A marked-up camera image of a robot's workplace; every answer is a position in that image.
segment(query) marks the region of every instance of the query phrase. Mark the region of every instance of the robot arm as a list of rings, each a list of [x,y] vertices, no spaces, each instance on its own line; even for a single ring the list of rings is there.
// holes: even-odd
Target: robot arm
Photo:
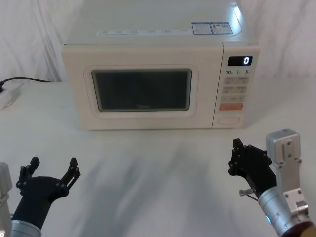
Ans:
[[[240,139],[233,141],[229,174],[245,178],[251,191],[280,237],[315,237],[308,206],[300,189],[300,136],[285,129],[267,136],[267,151]],[[269,168],[276,167],[276,176]],[[240,195],[250,191],[240,191]]]
[[[28,166],[22,166],[16,187],[22,199],[11,219],[7,206],[7,192],[12,188],[8,166],[0,163],[0,237],[40,237],[52,203],[66,197],[69,189],[80,176],[76,158],[72,158],[68,171],[62,179],[52,177],[32,177],[40,161],[34,157]]]

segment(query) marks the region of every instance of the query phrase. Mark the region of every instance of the digital display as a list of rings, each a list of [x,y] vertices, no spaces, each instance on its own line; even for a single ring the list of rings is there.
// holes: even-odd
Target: digital display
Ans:
[[[250,66],[252,56],[232,56],[228,59],[228,66]]]

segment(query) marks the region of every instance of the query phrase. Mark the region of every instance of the white tabletop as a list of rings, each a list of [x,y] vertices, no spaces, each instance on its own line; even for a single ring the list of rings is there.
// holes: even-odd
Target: white tabletop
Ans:
[[[71,157],[81,176],[51,207],[45,237],[276,236],[258,203],[240,197],[241,177],[227,173],[234,138],[265,149],[267,133],[301,134],[301,185],[316,221],[316,82],[254,83],[243,129],[84,131],[66,83],[35,83],[0,111],[1,160],[13,185],[33,156],[35,176],[61,178]],[[21,196],[14,187],[9,207]]]

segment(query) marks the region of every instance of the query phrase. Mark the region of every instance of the white backdrop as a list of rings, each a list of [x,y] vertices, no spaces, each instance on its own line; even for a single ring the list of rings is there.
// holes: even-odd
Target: white backdrop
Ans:
[[[316,78],[315,0],[239,0],[262,47],[257,79]],[[0,0],[0,79],[66,80],[61,46],[83,0]]]

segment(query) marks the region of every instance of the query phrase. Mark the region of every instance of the microwave window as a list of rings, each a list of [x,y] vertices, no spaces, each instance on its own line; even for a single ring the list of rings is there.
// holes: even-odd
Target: microwave window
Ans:
[[[191,70],[95,70],[101,112],[186,111]]]

